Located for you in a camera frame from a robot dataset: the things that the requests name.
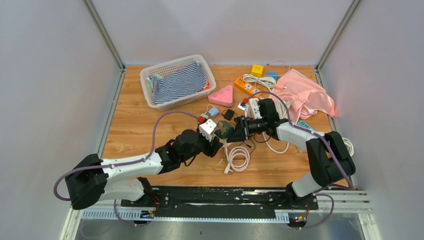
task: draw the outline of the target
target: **gray floor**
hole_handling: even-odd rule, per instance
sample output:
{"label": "gray floor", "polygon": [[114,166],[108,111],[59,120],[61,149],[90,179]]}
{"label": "gray floor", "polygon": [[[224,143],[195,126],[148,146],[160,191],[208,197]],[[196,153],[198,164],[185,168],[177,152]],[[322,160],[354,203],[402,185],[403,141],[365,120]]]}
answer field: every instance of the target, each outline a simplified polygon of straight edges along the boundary
{"label": "gray floor", "polygon": [[[322,217],[311,213],[308,225],[318,223]],[[364,240],[357,214],[334,213],[323,225],[302,231],[288,229],[276,223],[204,223],[204,222],[152,222],[145,227],[124,225],[117,220],[83,220],[76,240],[86,239],[81,235],[98,236],[110,226],[105,234],[90,238],[102,240]]]}

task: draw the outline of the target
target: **black and white robotic arm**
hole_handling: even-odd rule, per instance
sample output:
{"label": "black and white robotic arm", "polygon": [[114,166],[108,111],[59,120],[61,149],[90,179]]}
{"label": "black and white robotic arm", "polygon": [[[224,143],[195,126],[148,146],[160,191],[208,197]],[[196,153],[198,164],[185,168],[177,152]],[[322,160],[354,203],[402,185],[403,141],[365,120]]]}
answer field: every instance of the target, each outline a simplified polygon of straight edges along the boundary
{"label": "black and white robotic arm", "polygon": [[[226,141],[242,142],[250,139],[253,134],[265,132],[274,139],[307,150],[310,172],[287,185],[285,195],[290,203],[295,204],[313,192],[343,179],[333,159],[327,156],[326,148],[317,135],[323,136],[329,142],[346,174],[350,176],[355,173],[355,165],[339,133],[311,133],[301,127],[295,127],[287,119],[279,119],[271,99],[260,100],[258,106],[261,118],[236,117],[235,130]],[[115,199],[140,202],[145,198],[147,203],[151,200],[150,194],[153,190],[147,179],[139,176],[164,174],[178,169],[181,163],[188,166],[190,164],[187,165],[187,161],[193,160],[200,153],[214,157],[223,146],[222,141],[214,134],[216,126],[217,124],[209,119],[198,125],[196,131],[187,129],[164,146],[156,148],[147,159],[148,154],[120,159],[99,159],[97,154],[88,155],[75,169],[99,165],[110,167],[87,169],[65,178],[72,207],[80,210],[92,206],[97,201]],[[146,160],[124,165],[140,159]]]}

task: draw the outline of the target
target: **yellow cube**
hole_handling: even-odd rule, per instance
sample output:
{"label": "yellow cube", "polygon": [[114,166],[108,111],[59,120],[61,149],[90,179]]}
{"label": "yellow cube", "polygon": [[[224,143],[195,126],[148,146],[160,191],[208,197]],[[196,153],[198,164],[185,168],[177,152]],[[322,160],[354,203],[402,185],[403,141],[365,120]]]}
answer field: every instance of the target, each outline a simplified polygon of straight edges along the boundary
{"label": "yellow cube", "polygon": [[264,66],[253,64],[251,74],[255,77],[262,77]]}

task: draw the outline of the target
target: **pink power strip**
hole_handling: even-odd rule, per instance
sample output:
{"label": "pink power strip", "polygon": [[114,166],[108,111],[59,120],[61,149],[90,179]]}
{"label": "pink power strip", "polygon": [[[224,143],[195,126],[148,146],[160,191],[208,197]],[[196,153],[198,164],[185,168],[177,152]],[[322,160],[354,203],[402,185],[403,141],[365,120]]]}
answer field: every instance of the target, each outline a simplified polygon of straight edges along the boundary
{"label": "pink power strip", "polygon": [[207,100],[212,104],[219,104],[231,108],[233,106],[233,85],[228,85],[212,93],[207,96]]}

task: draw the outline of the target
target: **wooden table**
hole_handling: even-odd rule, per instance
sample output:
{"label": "wooden table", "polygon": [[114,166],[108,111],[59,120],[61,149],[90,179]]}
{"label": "wooden table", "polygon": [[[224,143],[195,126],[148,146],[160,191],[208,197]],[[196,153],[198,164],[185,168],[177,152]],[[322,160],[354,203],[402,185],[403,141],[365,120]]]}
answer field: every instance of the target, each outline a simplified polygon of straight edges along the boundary
{"label": "wooden table", "polygon": [[[140,71],[145,67],[127,68],[103,158],[125,158],[150,151],[154,123],[164,112],[150,108],[146,103],[140,84]],[[293,68],[316,81],[314,69],[311,66],[294,66]],[[215,92],[227,85],[232,85],[235,79],[242,77],[243,74],[250,73],[251,66],[211,65],[210,69],[217,84]],[[287,70],[286,66],[265,66],[264,73],[273,71],[282,75]],[[245,94],[234,88],[234,106],[231,109],[239,115],[243,113],[237,108],[236,103],[245,97]],[[184,110],[199,116],[206,111],[208,103],[207,98],[204,98],[174,110]],[[220,111],[226,109],[224,106],[218,107]],[[215,119],[219,121],[224,118],[219,115]],[[323,112],[318,112],[306,122],[317,131],[326,133],[332,130],[327,115]],[[156,130],[155,148],[163,146],[185,129],[196,129],[196,126],[196,120],[184,114],[175,113],[165,116]],[[262,136],[257,136],[257,139],[263,141]],[[277,151],[286,148],[285,142],[274,139],[271,139],[269,144]],[[226,165],[227,161],[222,151],[213,158],[201,153],[189,167],[182,164],[179,169],[172,172],[147,177],[152,185],[285,187],[309,172],[306,153],[299,153],[294,145],[290,145],[286,153],[276,154],[265,143],[256,143],[256,149],[251,154],[250,164],[245,171],[226,175],[224,174]]]}

